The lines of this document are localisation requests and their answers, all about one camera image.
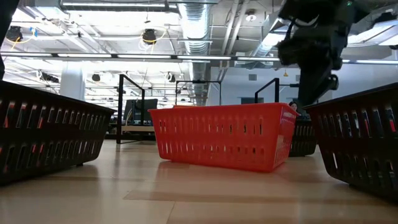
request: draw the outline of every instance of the fluorescent light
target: fluorescent light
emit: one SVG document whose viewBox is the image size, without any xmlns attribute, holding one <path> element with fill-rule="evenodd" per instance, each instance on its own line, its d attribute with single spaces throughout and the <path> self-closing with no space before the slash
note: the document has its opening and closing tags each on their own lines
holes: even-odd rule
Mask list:
<svg viewBox="0 0 398 224">
<path fill-rule="evenodd" d="M 137 59 L 170 59 L 169 55 L 118 55 L 119 58 L 137 58 Z"/>
<path fill-rule="evenodd" d="M 391 37 L 390 39 L 384 41 L 380 45 L 398 45 L 398 35 Z"/>
<path fill-rule="evenodd" d="M 285 39 L 285 34 L 273 34 L 270 33 L 268 35 L 266 35 L 266 38 L 264 38 L 264 40 L 262 41 L 262 44 L 265 46 L 275 46 L 277 45 L 279 42 L 281 42 L 282 40 Z"/>
<path fill-rule="evenodd" d="M 398 65 L 398 60 L 357 60 L 356 63 L 370 65 Z"/>
<path fill-rule="evenodd" d="M 247 62 L 278 62 L 279 58 L 276 57 L 238 57 L 240 61 Z"/>
<path fill-rule="evenodd" d="M 398 60 L 343 60 L 343 63 L 361 65 L 398 65 Z"/>
<path fill-rule="evenodd" d="M 363 44 L 373 37 L 383 33 L 384 31 L 390 29 L 392 26 L 380 26 L 369 29 L 358 35 L 351 35 L 348 37 L 348 44 Z"/>
<path fill-rule="evenodd" d="M 85 3 L 85 2 L 65 2 L 64 6 L 88 6 L 88 7 L 164 7 L 164 4 L 137 4 L 137 3 L 105 3 L 105 2 L 97 2 L 97 3 Z M 177 8 L 176 5 L 170 5 L 170 8 Z"/>
<path fill-rule="evenodd" d="M 24 52 L 3 52 L 3 57 L 51 57 L 52 54 L 48 53 L 24 53 Z"/>
<path fill-rule="evenodd" d="M 93 57 L 93 58 L 110 58 L 110 54 L 58 54 L 59 57 Z"/>
<path fill-rule="evenodd" d="M 182 55 L 182 56 L 177 56 L 177 58 L 182 60 L 231 60 L 231 57 L 228 56 Z"/>
</svg>

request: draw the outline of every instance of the white wall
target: white wall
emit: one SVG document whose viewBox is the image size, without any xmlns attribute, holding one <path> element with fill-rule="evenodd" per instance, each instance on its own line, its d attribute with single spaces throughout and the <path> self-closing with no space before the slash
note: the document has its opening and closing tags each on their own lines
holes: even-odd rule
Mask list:
<svg viewBox="0 0 398 224">
<path fill-rule="evenodd" d="M 385 60 L 398 60 L 396 52 L 385 58 Z M 222 84 L 223 105 L 241 104 L 242 97 L 254 97 L 254 93 L 273 78 L 280 78 L 281 84 L 296 83 L 295 76 L 300 74 L 297 68 L 288 68 L 288 77 L 284 77 L 285 70 L 275 71 L 273 69 L 254 69 L 229 68 Z M 393 65 L 343 65 L 341 70 L 334 72 L 339 78 L 339 89 L 329 91 L 320 101 L 331 100 L 350 95 L 360 91 L 369 90 L 379 86 L 398 82 L 398 67 Z M 257 74 L 257 81 L 249 81 L 249 74 Z M 211 68 L 212 79 L 218 76 L 218 68 Z M 298 96 L 298 88 L 287 87 L 280 93 L 280 102 L 288 103 L 291 98 Z M 274 101 L 274 85 L 263 90 L 259 97 L 264 98 L 264 102 Z M 218 105 L 218 91 L 210 87 L 207 105 Z"/>
<path fill-rule="evenodd" d="M 240 105 L 242 97 L 253 97 L 255 92 L 263 87 L 273 78 L 280 78 L 280 84 L 296 83 L 295 76 L 299 74 L 300 70 L 296 68 L 288 68 L 286 70 L 288 77 L 284 77 L 285 70 L 275 71 L 273 69 L 254 69 L 247 70 L 245 68 L 229 68 L 222 83 L 222 104 L 223 105 Z M 249 74 L 257 74 L 257 81 L 249 81 Z M 218 75 L 218 68 L 211 69 L 211 76 L 215 79 Z M 288 103 L 291 98 L 296 98 L 298 95 L 298 88 L 280 87 L 279 100 L 280 102 Z M 264 98 L 264 102 L 274 102 L 275 86 L 272 84 L 265 90 L 260 92 L 259 97 Z M 207 106 L 214 106 L 219 104 L 218 91 L 210 86 Z"/>
<path fill-rule="evenodd" d="M 397 60 L 397 51 L 384 60 Z M 350 95 L 379 86 L 398 82 L 398 68 L 393 65 L 343 65 L 338 75 L 340 86 L 333 98 Z"/>
</svg>

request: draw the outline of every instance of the black plastic basket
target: black plastic basket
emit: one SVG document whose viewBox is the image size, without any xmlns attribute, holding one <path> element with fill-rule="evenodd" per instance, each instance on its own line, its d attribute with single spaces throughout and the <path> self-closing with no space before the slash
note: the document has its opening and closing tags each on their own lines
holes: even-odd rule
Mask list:
<svg viewBox="0 0 398 224">
<path fill-rule="evenodd" d="M 0 184 L 96 159 L 113 113 L 0 81 Z"/>
<path fill-rule="evenodd" d="M 317 139 L 312 122 L 307 119 L 296 119 L 289 157 L 308 156 L 315 152 Z"/>
<path fill-rule="evenodd" d="M 332 177 L 398 200 L 398 83 L 306 110 Z"/>
</svg>

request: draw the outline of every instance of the wooden floor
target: wooden floor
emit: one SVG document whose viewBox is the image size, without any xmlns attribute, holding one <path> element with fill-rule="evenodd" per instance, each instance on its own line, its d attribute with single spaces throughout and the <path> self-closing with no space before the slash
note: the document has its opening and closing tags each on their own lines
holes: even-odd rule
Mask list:
<svg viewBox="0 0 398 224">
<path fill-rule="evenodd" d="M 105 141 L 83 167 L 0 188 L 1 224 L 398 223 L 398 209 L 328 176 L 320 153 L 272 174 L 163 161 Z"/>
</svg>

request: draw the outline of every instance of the vent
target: vent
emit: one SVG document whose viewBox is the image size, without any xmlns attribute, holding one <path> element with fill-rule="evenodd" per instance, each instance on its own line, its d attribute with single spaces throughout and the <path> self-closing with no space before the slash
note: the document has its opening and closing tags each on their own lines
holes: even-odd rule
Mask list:
<svg viewBox="0 0 398 224">
<path fill-rule="evenodd" d="M 256 74 L 249 74 L 249 81 L 257 81 L 257 75 Z"/>
</svg>

